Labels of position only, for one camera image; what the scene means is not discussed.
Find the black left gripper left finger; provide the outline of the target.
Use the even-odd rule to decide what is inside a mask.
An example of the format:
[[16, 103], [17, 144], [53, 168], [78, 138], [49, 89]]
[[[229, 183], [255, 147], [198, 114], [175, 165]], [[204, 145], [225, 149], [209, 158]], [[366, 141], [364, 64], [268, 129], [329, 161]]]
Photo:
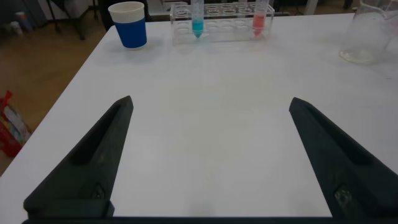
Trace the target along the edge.
[[30, 218], [108, 218], [133, 103], [114, 102], [24, 200]]

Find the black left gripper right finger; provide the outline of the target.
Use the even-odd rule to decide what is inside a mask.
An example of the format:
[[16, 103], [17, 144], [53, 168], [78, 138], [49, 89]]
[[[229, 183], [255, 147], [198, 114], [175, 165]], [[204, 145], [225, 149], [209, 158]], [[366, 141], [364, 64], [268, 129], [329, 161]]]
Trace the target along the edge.
[[309, 102], [289, 112], [333, 218], [397, 218], [397, 174]]

